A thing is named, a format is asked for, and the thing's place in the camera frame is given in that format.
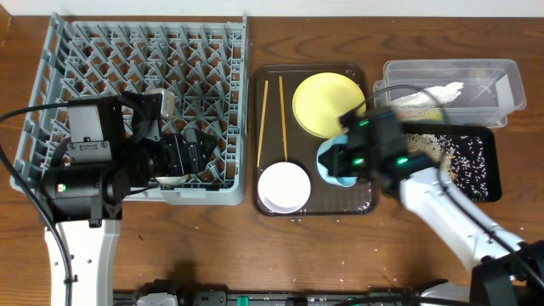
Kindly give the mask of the light blue plate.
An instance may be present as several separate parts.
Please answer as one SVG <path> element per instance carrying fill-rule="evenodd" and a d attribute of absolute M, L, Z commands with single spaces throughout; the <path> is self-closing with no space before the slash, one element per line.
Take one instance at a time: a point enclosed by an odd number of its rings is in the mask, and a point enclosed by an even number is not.
<path fill-rule="evenodd" d="M 317 150 L 317 156 L 316 156 L 316 166 L 318 169 L 318 174 L 320 177 L 328 184 L 333 184 L 336 186 L 349 188 L 356 184 L 357 178 L 356 177 L 332 177 L 328 174 L 328 171 L 324 165 L 322 165 L 319 162 L 319 157 L 325 153 L 327 150 L 329 150 L 333 145 L 345 145 L 348 142 L 348 136 L 346 134 L 338 135 L 334 138 L 328 139 L 324 143 L 322 143 Z"/>

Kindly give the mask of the pink bowl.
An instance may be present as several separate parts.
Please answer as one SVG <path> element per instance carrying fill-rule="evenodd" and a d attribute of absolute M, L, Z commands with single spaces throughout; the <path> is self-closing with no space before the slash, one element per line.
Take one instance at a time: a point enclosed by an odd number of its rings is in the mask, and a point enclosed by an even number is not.
<path fill-rule="evenodd" d="M 258 179 L 258 198 L 273 213 L 294 213 L 309 200 L 309 175 L 297 164 L 277 162 Z"/>

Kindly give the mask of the white napkin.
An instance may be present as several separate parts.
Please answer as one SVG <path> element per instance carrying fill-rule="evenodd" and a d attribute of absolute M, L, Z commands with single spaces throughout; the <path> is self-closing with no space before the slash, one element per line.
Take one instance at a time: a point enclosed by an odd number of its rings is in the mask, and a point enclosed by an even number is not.
<path fill-rule="evenodd" d="M 444 86 L 424 88 L 422 91 L 393 99 L 390 105 L 396 108 L 438 107 L 454 101 L 461 95 L 463 82 L 451 82 Z"/>

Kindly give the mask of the wooden chopstick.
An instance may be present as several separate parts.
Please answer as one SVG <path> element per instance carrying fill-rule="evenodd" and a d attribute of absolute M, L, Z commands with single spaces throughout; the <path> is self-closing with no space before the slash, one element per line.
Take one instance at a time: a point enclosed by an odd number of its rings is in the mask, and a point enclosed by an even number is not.
<path fill-rule="evenodd" d="M 266 110 L 267 110 L 268 91 L 269 91 L 269 81 L 266 80 L 264 83 L 261 122 L 260 122 L 260 128 L 259 128 L 257 167 L 260 167 L 261 154 L 262 154 L 262 148 L 263 148 L 264 125 L 265 125 Z"/>
<path fill-rule="evenodd" d="M 280 115 L 281 115 L 282 142 L 283 142 L 284 159 L 287 162 L 288 149 L 287 149 L 286 107 L 285 107 L 283 77 L 279 76 L 278 81 L 279 81 L 279 91 L 280 91 Z"/>

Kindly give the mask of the green snack wrapper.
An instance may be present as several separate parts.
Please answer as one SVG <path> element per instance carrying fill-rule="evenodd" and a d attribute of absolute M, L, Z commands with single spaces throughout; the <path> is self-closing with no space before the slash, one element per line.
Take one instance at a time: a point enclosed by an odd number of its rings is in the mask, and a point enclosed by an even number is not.
<path fill-rule="evenodd" d="M 441 122 L 443 116 L 439 110 L 399 110 L 399 119 L 405 122 Z"/>

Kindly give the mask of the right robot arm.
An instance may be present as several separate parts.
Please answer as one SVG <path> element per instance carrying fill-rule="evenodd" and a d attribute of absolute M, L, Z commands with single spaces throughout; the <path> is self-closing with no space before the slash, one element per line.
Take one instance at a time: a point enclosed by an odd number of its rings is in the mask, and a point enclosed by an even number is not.
<path fill-rule="evenodd" d="M 386 196 L 417 215 L 471 273 L 470 287 L 449 282 L 419 293 L 362 297 L 350 304 L 541 305 L 543 243 L 529 244 L 487 216 L 450 180 L 437 161 L 410 152 L 403 125 L 390 108 L 339 118 L 346 139 L 317 157 L 329 175 L 378 185 Z"/>

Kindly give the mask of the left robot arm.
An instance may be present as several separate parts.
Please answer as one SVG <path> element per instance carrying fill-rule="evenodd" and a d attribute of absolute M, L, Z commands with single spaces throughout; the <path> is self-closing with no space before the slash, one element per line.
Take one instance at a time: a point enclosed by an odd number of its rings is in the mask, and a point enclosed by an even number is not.
<path fill-rule="evenodd" d="M 37 189 L 53 221 L 45 232 L 53 305 L 111 305 L 123 200 L 152 179 L 176 184 L 210 162 L 216 137 L 161 131 L 173 107 L 164 93 L 69 102 L 70 136 Z"/>

